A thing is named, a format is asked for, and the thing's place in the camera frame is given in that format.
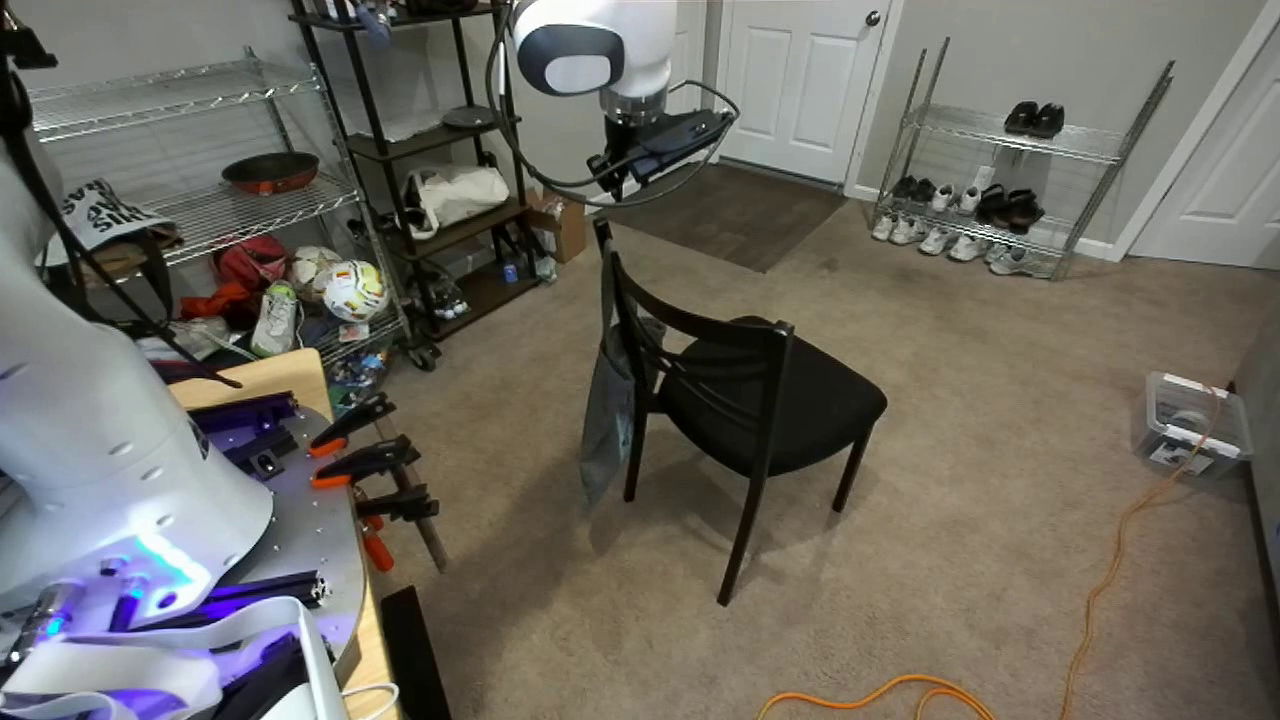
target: box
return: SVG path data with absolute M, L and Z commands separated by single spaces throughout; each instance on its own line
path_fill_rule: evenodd
M 557 240 L 557 261 L 567 262 L 572 255 L 582 255 L 588 249 L 588 207 L 572 196 L 557 196 L 557 193 L 531 193 L 530 196 L 531 207 L 531 229 L 550 231 Z
M 1251 454 L 1244 405 L 1226 388 L 1153 372 L 1135 449 L 1182 475 L 1236 475 Z

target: orange extension cord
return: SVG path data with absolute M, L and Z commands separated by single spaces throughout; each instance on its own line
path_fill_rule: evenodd
M 1078 639 L 1078 653 L 1072 653 L 1072 662 L 1070 662 L 1070 674 L 1066 674 L 1060 720 L 1072 720 L 1072 697 L 1078 697 L 1081 673 L 1087 662 L 1087 648 L 1093 648 L 1096 602 L 1116 589 L 1116 576 L 1122 576 L 1123 553 L 1127 553 L 1127 531 L 1146 512 L 1162 506 L 1173 488 L 1182 488 L 1178 483 L 1182 475 L 1183 470 L 1167 470 L 1162 483 L 1153 483 L 1122 515 L 1110 570 L 1102 576 L 1102 582 L 1093 582 L 1093 592 L 1084 598 L 1084 622 L 1081 622 L 1081 639 Z M 854 714 L 854 713 L 878 707 L 884 697 L 894 697 L 897 686 L 910 686 L 910 684 L 921 684 L 921 697 L 911 702 L 911 720 L 921 720 L 921 713 L 941 697 L 964 702 L 976 720 L 991 720 L 991 707 L 976 691 L 969 691 L 957 678 L 934 674 L 934 673 L 901 673 L 901 674 L 884 678 L 879 686 L 872 686 L 869 697 L 849 699 L 849 702 L 831 699 L 831 697 L 813 697 L 813 691 L 778 691 L 778 697 L 766 699 L 760 720 L 770 720 L 779 702 L 803 702 L 803 707 L 824 707 L 824 713 Z
M 911 720 L 938 699 L 938 697 L 948 697 L 957 702 L 964 702 L 976 720 L 991 720 L 991 707 L 969 691 L 964 684 L 953 684 L 944 674 L 929 674 L 929 673 L 901 673 L 894 674 L 889 684 L 872 686 L 869 697 L 854 699 L 854 702 L 839 702 L 839 699 L 828 699 L 828 697 L 807 697 L 807 691 L 778 691 L 770 697 L 770 702 L 760 707 L 760 720 L 774 714 L 774 707 L 779 702 L 807 702 L 807 707 L 824 707 L 824 713 L 863 713 L 863 707 L 878 707 L 884 697 L 894 697 L 897 686 L 910 686 L 910 684 L 926 684 L 915 702 L 911 702 Z

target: chair leg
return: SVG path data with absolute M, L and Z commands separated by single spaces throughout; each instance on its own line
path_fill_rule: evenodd
M 744 565 L 744 554 L 748 554 L 748 545 L 751 545 L 760 495 L 766 495 L 766 480 L 756 475 L 751 488 L 748 488 L 748 506 L 744 506 L 744 515 L 742 515 L 742 522 L 737 522 L 737 538 L 731 538 L 731 553 L 727 553 L 727 567 L 723 567 L 717 602 L 727 602 L 727 598 L 731 598 L 737 570 L 742 570 L 742 565 Z
M 863 465 L 869 441 L 872 441 L 872 430 L 860 436 L 860 441 L 849 449 L 849 460 L 844 460 L 844 475 L 839 475 L 831 512 L 844 512 L 844 499 L 849 499 L 849 488 L 854 488 L 857 466 Z
M 628 490 L 624 490 L 628 505 L 640 490 L 643 426 L 647 426 L 647 408 L 633 417 L 633 454 L 628 454 Z

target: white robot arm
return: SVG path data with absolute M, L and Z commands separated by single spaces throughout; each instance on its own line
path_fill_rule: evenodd
M 550 95 L 601 90 L 604 154 L 594 154 L 594 181 L 624 196 L 624 181 L 652 183 L 671 164 L 721 143 L 731 113 L 668 116 L 676 48 L 676 0 L 531 0 L 515 8 L 514 61 L 521 77 Z
M 0 470 L 22 488 L 0 505 L 0 611 L 50 589 L 122 582 L 138 622 L 198 608 L 262 538 L 273 495 L 175 408 L 140 346 L 89 322 L 43 290 L 35 249 L 54 222 L 39 205 L 39 148 L 0 36 Z

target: sneaker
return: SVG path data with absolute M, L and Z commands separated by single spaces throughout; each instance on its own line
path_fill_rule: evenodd
M 988 252 L 988 240 L 962 235 L 948 255 L 953 255 L 957 262 L 972 262 L 972 261 L 981 261 L 984 252 Z
M 981 189 L 969 189 L 969 193 L 962 196 L 962 210 L 976 210 L 981 198 L 984 198 L 984 193 L 981 193 Z
M 1024 249 L 1012 249 L 1012 243 L 997 243 L 988 252 L 988 270 L 991 277 L 1032 277 L 1035 270 L 1035 255 L 1027 255 Z
M 948 210 L 957 205 L 957 189 L 953 183 L 944 183 L 944 189 L 938 189 L 938 196 L 934 196 L 934 210 Z
M 884 210 L 884 216 L 878 218 L 872 235 L 878 235 L 879 243 L 889 243 L 894 222 L 897 222 L 897 216 L 894 216 L 894 210 Z
M 944 229 L 934 229 L 915 252 L 938 255 L 938 252 L 944 252 L 944 249 L 948 249 L 948 231 L 944 231 Z
M 911 243 L 921 235 L 921 216 L 906 216 L 894 222 L 894 235 L 897 243 Z

